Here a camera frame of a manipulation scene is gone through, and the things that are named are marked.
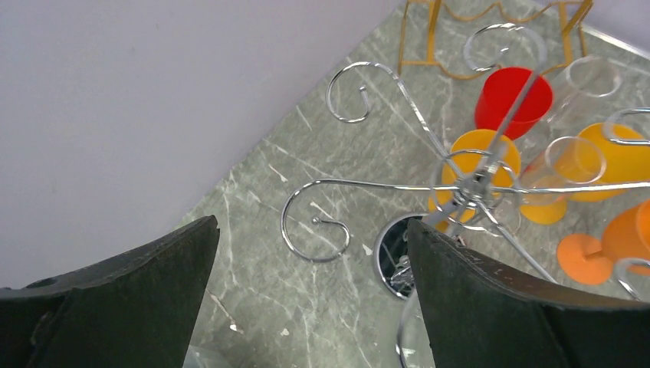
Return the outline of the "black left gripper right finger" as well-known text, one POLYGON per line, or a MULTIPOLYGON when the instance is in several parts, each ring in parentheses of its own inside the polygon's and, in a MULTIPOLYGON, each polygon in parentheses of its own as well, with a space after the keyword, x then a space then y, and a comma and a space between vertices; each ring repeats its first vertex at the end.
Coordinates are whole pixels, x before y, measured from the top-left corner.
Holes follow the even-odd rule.
POLYGON ((419 220, 409 258, 438 367, 647 367, 649 305, 534 277, 419 220))

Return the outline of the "clear ribbed wine glass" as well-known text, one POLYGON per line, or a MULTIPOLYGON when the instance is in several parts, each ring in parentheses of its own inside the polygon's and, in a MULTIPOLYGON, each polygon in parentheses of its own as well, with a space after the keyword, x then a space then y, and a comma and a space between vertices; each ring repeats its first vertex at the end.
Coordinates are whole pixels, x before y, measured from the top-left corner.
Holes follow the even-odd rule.
POLYGON ((189 345, 182 368, 231 368, 231 364, 217 351, 189 345))

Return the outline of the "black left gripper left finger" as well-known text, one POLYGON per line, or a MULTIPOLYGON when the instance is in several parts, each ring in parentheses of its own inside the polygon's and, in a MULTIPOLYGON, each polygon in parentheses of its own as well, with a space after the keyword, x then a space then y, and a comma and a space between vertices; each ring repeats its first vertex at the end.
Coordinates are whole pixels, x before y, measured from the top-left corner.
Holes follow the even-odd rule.
POLYGON ((220 230, 201 217, 84 268, 1 290, 3 367, 181 367, 220 230))

